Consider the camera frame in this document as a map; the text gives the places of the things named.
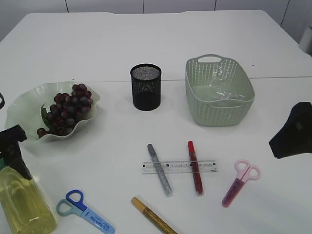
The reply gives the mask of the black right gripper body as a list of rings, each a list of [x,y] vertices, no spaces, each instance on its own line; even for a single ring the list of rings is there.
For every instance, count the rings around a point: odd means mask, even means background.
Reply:
[[[269,141],[275,158],[312,152],[312,104],[299,102],[280,131]]]

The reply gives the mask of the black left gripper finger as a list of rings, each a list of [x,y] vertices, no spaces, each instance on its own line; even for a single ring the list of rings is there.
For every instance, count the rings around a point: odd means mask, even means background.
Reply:
[[[7,166],[19,172],[23,178],[27,180],[32,179],[31,173],[28,170],[21,156],[20,146],[18,142],[15,142],[8,149]]]

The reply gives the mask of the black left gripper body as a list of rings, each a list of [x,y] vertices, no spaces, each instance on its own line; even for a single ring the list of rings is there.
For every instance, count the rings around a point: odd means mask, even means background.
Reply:
[[[25,131],[20,125],[15,125],[0,133],[0,155],[13,155],[17,149],[20,149],[19,143],[27,140]]]

